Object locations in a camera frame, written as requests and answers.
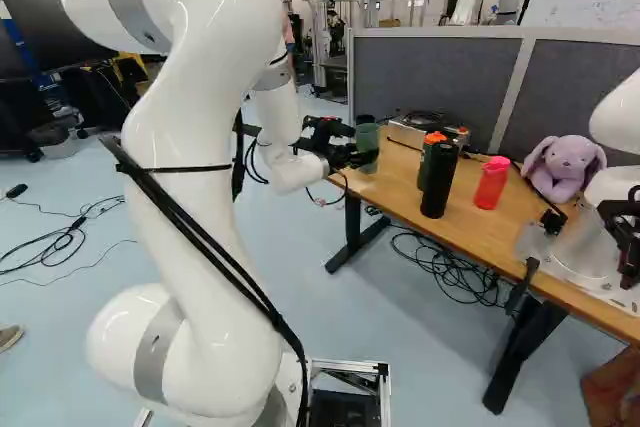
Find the monitor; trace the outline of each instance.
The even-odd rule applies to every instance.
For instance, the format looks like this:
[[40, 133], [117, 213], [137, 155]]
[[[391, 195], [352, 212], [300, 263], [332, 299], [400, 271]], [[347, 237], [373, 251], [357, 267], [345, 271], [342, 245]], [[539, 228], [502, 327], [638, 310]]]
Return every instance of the monitor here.
[[43, 72], [117, 55], [80, 32], [65, 13], [61, 0], [4, 0], [4, 3]]
[[27, 65], [4, 22], [0, 20], [0, 82], [28, 79]]

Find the person's shoe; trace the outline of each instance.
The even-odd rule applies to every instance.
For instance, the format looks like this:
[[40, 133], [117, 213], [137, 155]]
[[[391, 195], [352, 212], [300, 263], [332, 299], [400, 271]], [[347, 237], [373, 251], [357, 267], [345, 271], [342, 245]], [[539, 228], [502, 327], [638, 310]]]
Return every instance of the person's shoe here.
[[24, 330], [22, 330], [17, 325], [8, 327], [6, 329], [0, 329], [0, 353], [13, 347], [15, 343], [22, 338], [23, 335]]

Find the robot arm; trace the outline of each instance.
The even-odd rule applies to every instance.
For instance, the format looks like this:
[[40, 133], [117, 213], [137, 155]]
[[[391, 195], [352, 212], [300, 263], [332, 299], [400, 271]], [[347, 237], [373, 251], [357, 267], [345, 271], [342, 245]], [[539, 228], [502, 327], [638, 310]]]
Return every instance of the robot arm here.
[[330, 167], [327, 159], [314, 153], [292, 153], [290, 146], [300, 138], [302, 118], [282, 40], [278, 54], [254, 86], [254, 96], [262, 126], [258, 150], [271, 172], [271, 184], [277, 192], [286, 193], [325, 178]]
[[[284, 53], [281, 0], [62, 2], [96, 42], [169, 52], [125, 122], [122, 148], [112, 146], [121, 162], [135, 167], [125, 196], [161, 283], [130, 288], [103, 308], [88, 333], [89, 361], [145, 405], [186, 425], [249, 427], [273, 398], [282, 336], [290, 344], [297, 339], [256, 294], [260, 281], [253, 281], [235, 225], [225, 166], [248, 89], [259, 89], [261, 144], [269, 145], [265, 157], [282, 190], [326, 172], [317, 156], [285, 155], [300, 134], [293, 86], [274, 87], [266, 78], [280, 67], [272, 60]], [[203, 249], [203, 243], [217, 248]]]

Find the wooden table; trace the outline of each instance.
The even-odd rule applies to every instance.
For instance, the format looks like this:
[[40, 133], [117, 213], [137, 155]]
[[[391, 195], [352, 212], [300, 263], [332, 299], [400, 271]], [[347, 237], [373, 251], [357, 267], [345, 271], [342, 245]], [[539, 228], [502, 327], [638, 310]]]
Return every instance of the wooden table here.
[[[384, 131], [381, 139], [386, 139]], [[349, 187], [345, 199], [347, 245], [327, 262], [327, 271], [336, 272], [390, 224], [390, 219], [383, 216], [360, 232], [361, 200], [364, 200], [403, 220], [416, 231], [464, 252], [502, 276], [515, 281], [523, 279], [526, 268], [514, 256], [516, 238], [521, 227], [538, 220], [548, 206], [515, 169], [509, 172], [509, 181], [497, 209], [485, 211], [472, 202], [482, 173], [482, 162], [460, 159], [444, 217], [434, 220], [420, 213], [422, 192], [416, 187], [419, 163], [420, 152], [382, 140], [377, 173], [342, 171]], [[344, 187], [340, 176], [334, 175], [330, 180]], [[571, 218], [575, 218], [573, 207], [564, 210], [571, 222]], [[521, 365], [568, 313], [616, 337], [640, 343], [640, 319], [581, 292], [572, 284], [540, 271], [535, 274], [531, 288], [548, 301], [540, 303], [528, 296], [520, 307], [509, 343], [483, 398], [484, 405], [495, 414], [502, 412]]]

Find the orange bottle cap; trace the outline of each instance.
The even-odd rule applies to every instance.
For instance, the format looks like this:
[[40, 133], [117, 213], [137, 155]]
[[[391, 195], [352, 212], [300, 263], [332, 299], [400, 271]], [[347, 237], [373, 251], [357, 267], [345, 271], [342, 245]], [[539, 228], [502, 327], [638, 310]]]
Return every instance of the orange bottle cap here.
[[445, 140], [447, 140], [447, 136], [437, 130], [424, 136], [424, 143], [429, 145], [437, 144], [438, 142], [443, 142]]

